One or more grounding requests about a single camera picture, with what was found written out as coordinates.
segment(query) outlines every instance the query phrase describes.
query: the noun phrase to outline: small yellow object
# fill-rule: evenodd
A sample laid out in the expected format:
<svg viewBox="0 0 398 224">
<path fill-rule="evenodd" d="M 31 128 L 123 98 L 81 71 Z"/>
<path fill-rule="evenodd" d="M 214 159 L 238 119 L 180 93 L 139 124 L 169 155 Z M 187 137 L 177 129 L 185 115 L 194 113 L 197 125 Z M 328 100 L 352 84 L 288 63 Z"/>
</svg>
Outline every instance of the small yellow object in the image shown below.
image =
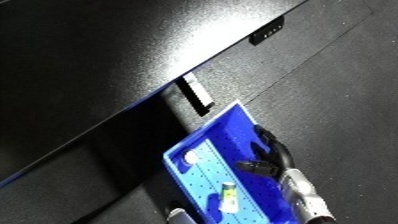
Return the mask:
<svg viewBox="0 0 398 224">
<path fill-rule="evenodd" d="M 220 198 L 220 211 L 225 213 L 237 213 L 239 211 L 238 194 L 236 184 L 233 182 L 224 182 Z"/>
</svg>

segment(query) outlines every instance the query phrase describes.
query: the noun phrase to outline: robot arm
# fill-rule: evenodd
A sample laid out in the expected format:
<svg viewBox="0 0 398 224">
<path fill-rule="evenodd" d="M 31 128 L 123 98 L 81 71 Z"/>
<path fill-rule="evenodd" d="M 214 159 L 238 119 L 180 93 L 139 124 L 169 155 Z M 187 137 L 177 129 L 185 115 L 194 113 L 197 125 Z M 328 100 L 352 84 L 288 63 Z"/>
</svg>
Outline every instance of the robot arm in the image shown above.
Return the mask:
<svg viewBox="0 0 398 224">
<path fill-rule="evenodd" d="M 289 150 L 274 135 L 261 126 L 255 126 L 261 141 L 270 147 L 266 152 L 258 144 L 252 144 L 256 161 L 240 161 L 238 169 L 271 177 L 279 184 L 285 200 L 291 205 L 297 220 L 302 224 L 336 224 L 325 201 L 316 193 L 314 185 L 295 168 Z"/>
</svg>

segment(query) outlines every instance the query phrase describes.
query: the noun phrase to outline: pegboard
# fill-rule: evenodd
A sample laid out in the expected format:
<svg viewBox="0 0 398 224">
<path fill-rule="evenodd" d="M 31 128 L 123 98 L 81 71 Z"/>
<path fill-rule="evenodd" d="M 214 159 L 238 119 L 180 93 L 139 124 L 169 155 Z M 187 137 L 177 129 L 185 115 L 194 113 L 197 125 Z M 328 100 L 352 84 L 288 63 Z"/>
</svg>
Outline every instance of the pegboard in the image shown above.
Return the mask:
<svg viewBox="0 0 398 224">
<path fill-rule="evenodd" d="M 235 169 L 237 161 L 253 159 L 251 142 L 261 144 L 253 125 L 236 103 L 164 154 L 169 172 L 206 223 L 296 223 L 273 180 Z M 193 166 L 183 162 L 187 150 L 198 156 Z M 237 185 L 238 213 L 218 210 L 223 182 Z"/>
</svg>

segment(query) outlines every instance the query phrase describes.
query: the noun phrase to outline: blue plastic bin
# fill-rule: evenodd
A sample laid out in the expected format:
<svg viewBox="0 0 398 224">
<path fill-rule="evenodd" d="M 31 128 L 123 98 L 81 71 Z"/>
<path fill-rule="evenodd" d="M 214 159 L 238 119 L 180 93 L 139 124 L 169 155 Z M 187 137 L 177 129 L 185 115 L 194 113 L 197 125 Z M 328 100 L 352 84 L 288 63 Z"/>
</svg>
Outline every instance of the blue plastic bin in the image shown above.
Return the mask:
<svg viewBox="0 0 398 224">
<path fill-rule="evenodd" d="M 254 158 L 251 142 L 261 144 L 254 124 L 236 102 L 164 154 L 168 171 L 206 223 L 297 223 L 272 179 L 235 169 L 236 161 Z M 193 166 L 183 161 L 187 150 L 198 157 Z M 218 210 L 223 182 L 237 185 L 238 213 Z"/>
</svg>

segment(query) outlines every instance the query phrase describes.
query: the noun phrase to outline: black table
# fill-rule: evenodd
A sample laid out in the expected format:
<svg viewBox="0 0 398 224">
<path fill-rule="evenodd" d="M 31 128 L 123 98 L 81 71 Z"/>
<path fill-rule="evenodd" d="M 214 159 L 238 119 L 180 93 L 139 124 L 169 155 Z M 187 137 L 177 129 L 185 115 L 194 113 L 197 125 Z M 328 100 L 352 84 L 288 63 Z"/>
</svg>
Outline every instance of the black table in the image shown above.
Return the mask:
<svg viewBox="0 0 398 224">
<path fill-rule="evenodd" d="M 0 180 L 304 1 L 1 4 Z"/>
</svg>

